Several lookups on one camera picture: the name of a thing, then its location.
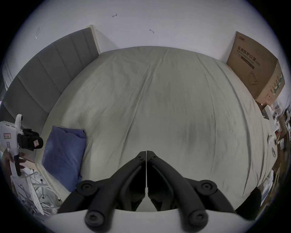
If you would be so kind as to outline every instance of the bed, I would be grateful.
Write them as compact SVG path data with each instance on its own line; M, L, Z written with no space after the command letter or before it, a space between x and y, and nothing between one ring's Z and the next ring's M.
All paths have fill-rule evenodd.
M35 164L62 200L69 192L42 166L52 126L85 130L82 180L109 178L140 151L152 150L186 178L213 180L235 209L277 158L274 143L267 144L269 121L241 80L225 63L191 51L104 52L48 110Z

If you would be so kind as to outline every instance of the person's hand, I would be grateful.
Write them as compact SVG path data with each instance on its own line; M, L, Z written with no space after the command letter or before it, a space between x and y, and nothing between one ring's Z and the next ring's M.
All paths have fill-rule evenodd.
M24 153L22 152L19 152L19 156L24 156ZM6 149L4 152L3 152L3 155L2 155L2 164L5 163L5 164L9 164L9 167L10 167L10 163L9 161L11 161L12 163L15 163L14 161L14 158L12 157L12 155L8 152L8 150ZM24 163L26 160L25 159L19 159L19 163Z
M10 176L12 175L11 168L10 168L10 161L15 163L12 155L6 149L2 155L1 165L2 165L2 171L4 173L5 180L8 184L8 186L12 189L11 180L10 180ZM26 161L25 159L19 159L19 163L24 163L25 161Z

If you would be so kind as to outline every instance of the blue pillow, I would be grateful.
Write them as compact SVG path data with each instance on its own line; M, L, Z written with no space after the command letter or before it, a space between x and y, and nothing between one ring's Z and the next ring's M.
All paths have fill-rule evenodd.
M85 131L53 126L42 158L43 167L68 191L74 191L86 148Z

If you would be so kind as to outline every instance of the finger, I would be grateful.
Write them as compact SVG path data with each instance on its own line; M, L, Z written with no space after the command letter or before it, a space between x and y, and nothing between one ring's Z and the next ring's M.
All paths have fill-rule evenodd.
M25 162L26 162L26 159L22 159L22 158L19 159L19 163L25 163Z

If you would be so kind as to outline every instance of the headboard panel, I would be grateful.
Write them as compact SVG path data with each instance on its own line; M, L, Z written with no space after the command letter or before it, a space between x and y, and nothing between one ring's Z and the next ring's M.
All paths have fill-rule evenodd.
M92 29L85 28L51 43L20 70L0 107L0 121L41 133L48 114L68 84L99 54Z

